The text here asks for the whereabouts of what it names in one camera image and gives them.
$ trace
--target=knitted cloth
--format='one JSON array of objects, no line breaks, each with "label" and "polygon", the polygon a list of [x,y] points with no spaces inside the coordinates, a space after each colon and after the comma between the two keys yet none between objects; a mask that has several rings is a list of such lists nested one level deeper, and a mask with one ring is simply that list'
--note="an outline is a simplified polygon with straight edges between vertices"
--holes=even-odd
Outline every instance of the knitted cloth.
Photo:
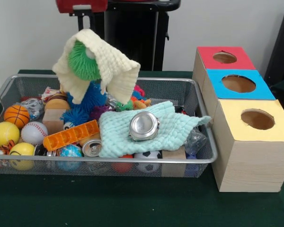
[{"label": "knitted cloth", "polygon": [[[141,111],[153,113],[160,121],[158,135],[152,140],[134,141],[129,137],[131,119]],[[210,121],[209,116],[189,117],[175,113],[172,102],[159,103],[143,110],[105,112],[100,117],[102,149],[100,157],[121,157],[150,150],[177,150],[191,130]]]},{"label": "knitted cloth", "polygon": [[101,75],[101,93],[104,94],[107,88],[108,93],[116,100],[126,104],[137,81],[140,64],[128,59],[90,29],[83,29],[73,35],[66,42],[62,56],[53,66],[63,90],[74,97],[72,102],[81,103],[90,83],[77,77],[68,65],[68,55],[76,40],[82,42],[96,57]]}]

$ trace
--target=red square lid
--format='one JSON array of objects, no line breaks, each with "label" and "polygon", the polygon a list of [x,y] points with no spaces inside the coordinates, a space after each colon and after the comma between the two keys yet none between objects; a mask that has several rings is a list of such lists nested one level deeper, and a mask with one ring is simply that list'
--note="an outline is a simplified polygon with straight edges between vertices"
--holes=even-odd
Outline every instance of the red square lid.
[{"label": "red square lid", "polygon": [[199,46],[198,51],[206,69],[211,70],[255,70],[242,47]]}]

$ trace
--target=cream knitted cloth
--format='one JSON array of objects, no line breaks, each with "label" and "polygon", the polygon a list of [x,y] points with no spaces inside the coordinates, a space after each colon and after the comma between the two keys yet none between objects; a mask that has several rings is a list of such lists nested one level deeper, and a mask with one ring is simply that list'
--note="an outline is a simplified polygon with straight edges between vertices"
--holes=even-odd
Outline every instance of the cream knitted cloth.
[{"label": "cream knitted cloth", "polygon": [[89,87],[90,81],[81,80],[68,65],[68,55],[76,40],[82,42],[96,57],[101,75],[101,93],[104,94],[107,89],[117,101],[126,104],[137,81],[140,64],[128,59],[90,29],[83,29],[73,35],[66,42],[62,56],[53,66],[63,91],[73,96],[74,104],[80,104]]}]

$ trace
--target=orange plastic block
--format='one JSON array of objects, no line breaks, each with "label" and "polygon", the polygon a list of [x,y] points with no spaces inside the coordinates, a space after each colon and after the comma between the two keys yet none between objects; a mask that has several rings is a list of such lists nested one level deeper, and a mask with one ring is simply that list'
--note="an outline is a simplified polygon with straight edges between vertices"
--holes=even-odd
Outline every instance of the orange plastic block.
[{"label": "orange plastic block", "polygon": [[96,120],[78,125],[76,127],[47,136],[43,140],[43,145],[48,151],[53,151],[88,136],[99,133],[99,127]]}]

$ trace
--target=mint green knitted cloth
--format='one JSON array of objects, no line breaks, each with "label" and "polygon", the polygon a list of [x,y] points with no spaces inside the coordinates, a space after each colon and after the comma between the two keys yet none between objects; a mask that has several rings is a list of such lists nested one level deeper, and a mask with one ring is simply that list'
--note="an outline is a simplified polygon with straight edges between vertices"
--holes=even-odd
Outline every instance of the mint green knitted cloth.
[{"label": "mint green knitted cloth", "polygon": [[[134,141],[129,137],[131,119],[141,111],[149,111],[160,120],[158,135],[152,140]],[[100,157],[121,157],[151,150],[177,150],[186,141],[190,131],[210,121],[209,116],[189,117],[175,113],[172,102],[159,103],[143,110],[105,112],[100,117],[102,149]]]}]

